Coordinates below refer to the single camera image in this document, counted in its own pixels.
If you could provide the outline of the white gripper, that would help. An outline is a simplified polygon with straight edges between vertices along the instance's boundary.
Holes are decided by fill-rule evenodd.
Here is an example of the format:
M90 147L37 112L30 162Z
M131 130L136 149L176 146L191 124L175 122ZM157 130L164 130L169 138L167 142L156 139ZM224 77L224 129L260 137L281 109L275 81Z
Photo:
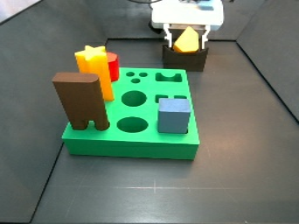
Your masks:
M200 49L205 49L211 29L216 31L224 22L221 0L161 0L152 3L151 25L164 31L168 47L173 46L173 25L204 26L200 35Z

